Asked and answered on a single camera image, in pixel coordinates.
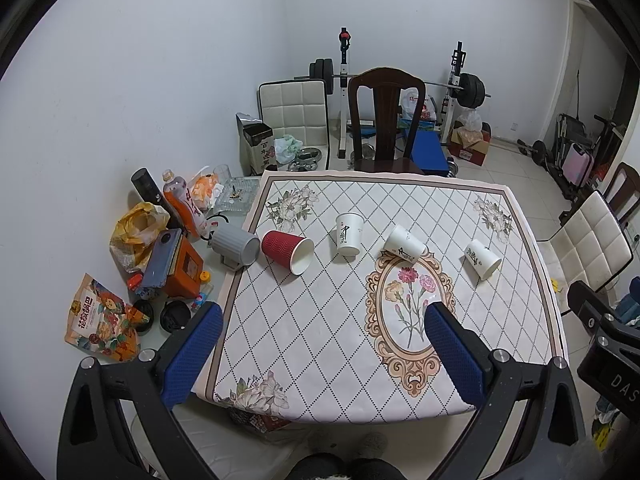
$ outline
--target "cup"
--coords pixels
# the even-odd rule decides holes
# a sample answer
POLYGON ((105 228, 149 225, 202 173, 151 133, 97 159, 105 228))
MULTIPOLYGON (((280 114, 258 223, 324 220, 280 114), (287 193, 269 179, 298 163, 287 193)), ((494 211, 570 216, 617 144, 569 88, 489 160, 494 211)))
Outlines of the cup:
POLYGON ((218 177, 218 182, 223 186, 226 184, 226 181, 231 178, 231 171, 229 171, 229 167, 226 164, 220 164, 213 169, 213 173, 218 177))
POLYGON ((493 254, 478 240, 471 240, 469 245, 466 246, 465 257, 469 260, 481 280, 486 280, 491 276, 494 270, 502 263, 502 258, 493 254))
POLYGON ((360 253, 364 217, 349 211, 335 218, 335 230, 338 238, 338 253, 342 256, 357 256, 360 253))
POLYGON ((424 256, 427 253, 427 245, 401 225, 396 225, 386 239, 384 250, 414 264, 420 256, 424 256))
POLYGON ((269 231, 262 238, 262 252, 296 276, 305 272, 315 248, 310 238, 280 231, 269 231))
POLYGON ((258 259, 260 238, 235 225, 220 222, 211 234, 209 247, 222 256, 223 265, 238 270, 258 259))

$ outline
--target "oval floral medallion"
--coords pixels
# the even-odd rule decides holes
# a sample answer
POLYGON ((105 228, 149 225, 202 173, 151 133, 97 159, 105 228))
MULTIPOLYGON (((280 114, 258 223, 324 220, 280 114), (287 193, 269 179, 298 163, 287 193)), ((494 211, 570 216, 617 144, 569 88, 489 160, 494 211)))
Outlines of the oval floral medallion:
POLYGON ((389 375, 399 378, 412 397, 420 395, 429 376, 440 370, 440 359, 424 333, 424 311, 441 301, 455 314, 451 278, 433 253, 414 265, 383 252, 376 270, 367 276, 365 330, 389 375))

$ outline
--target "black pants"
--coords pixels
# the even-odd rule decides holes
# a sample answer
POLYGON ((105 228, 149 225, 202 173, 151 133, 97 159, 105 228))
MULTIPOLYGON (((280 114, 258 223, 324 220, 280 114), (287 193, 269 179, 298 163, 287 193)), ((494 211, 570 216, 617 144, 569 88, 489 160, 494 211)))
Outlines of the black pants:
POLYGON ((345 475, 351 480, 406 480, 391 464, 379 458, 359 458, 345 464, 331 453, 316 453, 300 460, 285 480, 312 480, 345 475))

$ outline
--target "dark brown wooden chair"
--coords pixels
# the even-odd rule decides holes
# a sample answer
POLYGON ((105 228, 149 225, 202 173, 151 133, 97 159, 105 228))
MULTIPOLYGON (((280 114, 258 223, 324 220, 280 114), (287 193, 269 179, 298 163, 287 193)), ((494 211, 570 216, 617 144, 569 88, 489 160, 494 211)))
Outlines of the dark brown wooden chair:
POLYGON ((423 172, 410 159, 414 148, 415 133, 420 122, 422 106, 426 96, 424 83, 417 77, 397 68, 374 68, 351 78, 349 81, 349 110, 351 113, 351 129, 353 132, 354 170, 367 173, 418 173, 423 172), (362 137, 360 136, 360 114, 358 112, 358 88, 366 86, 373 90, 373 106, 376 115, 376 158, 362 158, 362 137), (418 90, 416 113, 401 158, 396 156, 396 132, 398 125, 398 105, 400 91, 407 88, 418 90))
MULTIPOLYGON (((622 212, 623 207, 636 192, 640 193, 640 176, 638 175, 638 172, 630 165, 620 162, 616 168, 616 172, 613 174, 611 182, 609 183, 609 187, 607 187, 607 190, 604 192, 604 199, 609 203, 609 207, 613 213, 618 216, 622 212), (625 179, 622 186, 620 186, 616 191, 615 195, 610 196, 611 190, 613 189, 621 171, 625 172, 625 179)), ((618 218, 620 225, 622 225, 623 228, 631 215, 636 211, 636 209, 638 209, 639 205, 640 196, 638 196, 633 205, 626 210, 620 218, 618 218)))

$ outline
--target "black thermos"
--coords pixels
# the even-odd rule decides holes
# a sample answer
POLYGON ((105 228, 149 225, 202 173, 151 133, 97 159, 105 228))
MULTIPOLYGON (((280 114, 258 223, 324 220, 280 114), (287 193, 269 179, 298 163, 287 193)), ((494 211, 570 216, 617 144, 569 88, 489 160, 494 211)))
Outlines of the black thermos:
POLYGON ((136 173, 131 175, 131 182, 142 197, 142 200, 151 202, 154 205, 159 205, 169 213, 169 223, 166 225, 167 229, 182 229, 182 232, 185 232, 182 220, 180 220, 174 208, 166 201, 146 168, 140 168, 136 173))

